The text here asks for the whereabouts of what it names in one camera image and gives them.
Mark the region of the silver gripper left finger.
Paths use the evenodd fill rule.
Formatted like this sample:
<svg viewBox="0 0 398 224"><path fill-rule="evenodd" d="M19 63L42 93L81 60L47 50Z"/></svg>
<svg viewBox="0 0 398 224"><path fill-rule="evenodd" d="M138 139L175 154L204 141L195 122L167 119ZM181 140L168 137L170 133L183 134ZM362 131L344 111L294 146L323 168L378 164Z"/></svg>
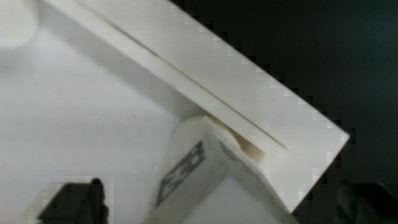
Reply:
<svg viewBox="0 0 398 224"><path fill-rule="evenodd" d="M37 218L40 224L108 224L104 187L97 178L62 186Z"/></svg>

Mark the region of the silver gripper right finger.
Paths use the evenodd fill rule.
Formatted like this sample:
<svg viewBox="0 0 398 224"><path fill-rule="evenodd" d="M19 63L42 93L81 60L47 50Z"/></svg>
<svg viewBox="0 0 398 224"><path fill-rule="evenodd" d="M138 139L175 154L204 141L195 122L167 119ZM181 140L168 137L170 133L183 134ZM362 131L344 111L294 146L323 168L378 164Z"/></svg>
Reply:
<svg viewBox="0 0 398 224"><path fill-rule="evenodd" d="M398 224L398 184L341 183L335 224Z"/></svg>

